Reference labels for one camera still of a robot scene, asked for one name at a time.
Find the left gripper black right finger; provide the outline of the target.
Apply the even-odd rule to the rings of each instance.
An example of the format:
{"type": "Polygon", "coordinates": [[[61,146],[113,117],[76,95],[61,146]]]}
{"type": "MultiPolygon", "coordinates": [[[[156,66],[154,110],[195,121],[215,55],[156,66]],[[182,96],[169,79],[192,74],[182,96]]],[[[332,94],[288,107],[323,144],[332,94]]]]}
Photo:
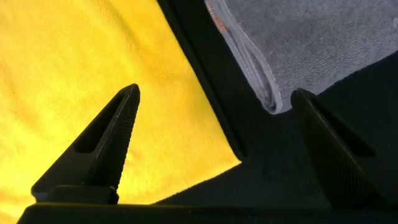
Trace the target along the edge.
{"type": "Polygon", "coordinates": [[[372,208],[382,195],[358,164],[377,150],[317,95],[299,88],[290,98],[310,161],[332,208],[372,208]]]}

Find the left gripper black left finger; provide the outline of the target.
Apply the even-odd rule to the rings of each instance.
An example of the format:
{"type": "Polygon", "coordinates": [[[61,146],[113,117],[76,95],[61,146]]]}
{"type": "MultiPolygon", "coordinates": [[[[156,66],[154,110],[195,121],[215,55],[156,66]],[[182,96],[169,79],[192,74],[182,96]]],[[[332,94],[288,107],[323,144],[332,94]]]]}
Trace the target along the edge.
{"type": "Polygon", "coordinates": [[[61,185],[118,188],[140,103],[136,84],[122,88],[32,186],[37,202],[61,185]]]}

